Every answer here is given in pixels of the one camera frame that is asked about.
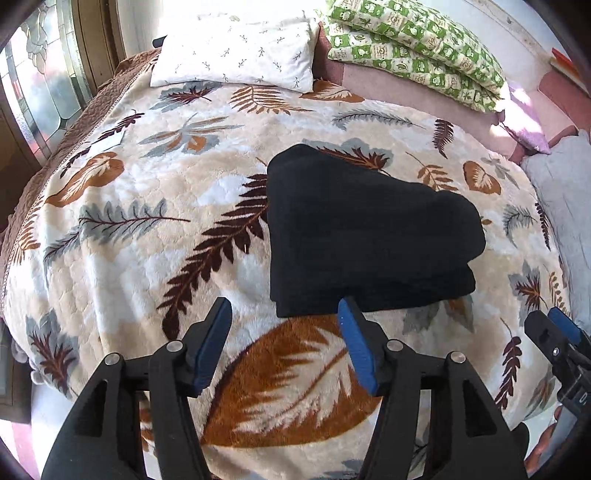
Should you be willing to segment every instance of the leaf-patterned blanket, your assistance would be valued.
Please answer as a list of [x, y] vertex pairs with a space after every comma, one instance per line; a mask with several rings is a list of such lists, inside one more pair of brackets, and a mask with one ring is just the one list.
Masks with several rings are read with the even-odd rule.
[[[554, 380], [523, 322], [569, 304], [516, 165], [446, 121], [326, 82], [300, 95], [213, 82], [151, 89], [150, 75], [148, 64], [64, 159], [11, 252], [5, 317], [49, 384], [75, 397], [107, 353], [149, 355], [224, 296], [232, 330], [211, 387], [191, 401], [212, 472], [354, 477], [379, 399], [357, 383], [334, 316], [278, 319], [269, 299], [266, 167], [303, 142], [476, 205], [487, 240], [470, 263], [476, 291], [368, 317], [419, 352], [464, 352], [511, 427], [548, 405]], [[89, 157], [117, 132], [121, 144]], [[421, 409], [418, 468], [428, 398]]]

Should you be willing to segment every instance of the window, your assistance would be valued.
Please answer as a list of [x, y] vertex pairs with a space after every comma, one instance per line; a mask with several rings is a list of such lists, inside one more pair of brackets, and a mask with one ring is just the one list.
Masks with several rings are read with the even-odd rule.
[[72, 0], [46, 0], [0, 53], [0, 77], [31, 151], [44, 164], [92, 98]]

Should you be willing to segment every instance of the blue gripper pad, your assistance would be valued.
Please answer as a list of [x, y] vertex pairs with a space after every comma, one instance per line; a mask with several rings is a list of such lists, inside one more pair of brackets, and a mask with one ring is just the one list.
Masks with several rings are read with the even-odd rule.
[[196, 377], [193, 382], [199, 392], [212, 382], [223, 346], [232, 326], [232, 304], [224, 298], [218, 298], [203, 321], [203, 327], [209, 328], [195, 361]]
[[384, 362], [382, 348], [388, 338], [377, 323], [365, 319], [351, 297], [339, 302], [337, 317], [359, 384], [370, 395], [377, 396], [380, 384], [375, 374]]
[[574, 322], [568, 318], [562, 311], [557, 307], [552, 307], [548, 312], [548, 318], [554, 323], [560, 331], [569, 339], [569, 342], [574, 346], [578, 346], [581, 343], [581, 331]]

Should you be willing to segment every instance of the screw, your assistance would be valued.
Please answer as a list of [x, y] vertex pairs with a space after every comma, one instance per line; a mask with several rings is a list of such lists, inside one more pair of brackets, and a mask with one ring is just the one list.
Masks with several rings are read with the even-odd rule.
[[464, 355], [462, 352], [452, 352], [451, 359], [457, 364], [462, 364], [466, 361], [466, 355]]
[[107, 365], [115, 365], [119, 362], [121, 356], [118, 353], [110, 353], [105, 357], [105, 363]]
[[400, 352], [404, 348], [404, 344], [398, 340], [389, 340], [386, 346], [391, 352]]
[[183, 349], [183, 343], [180, 340], [173, 340], [166, 346], [166, 350], [169, 352], [178, 352]]

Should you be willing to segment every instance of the white pillow with leaf print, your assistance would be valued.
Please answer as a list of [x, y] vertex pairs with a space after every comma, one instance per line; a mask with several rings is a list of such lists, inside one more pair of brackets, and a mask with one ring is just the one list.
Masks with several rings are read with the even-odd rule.
[[212, 80], [308, 93], [317, 34], [305, 18], [250, 24], [203, 17], [164, 40], [150, 86]]

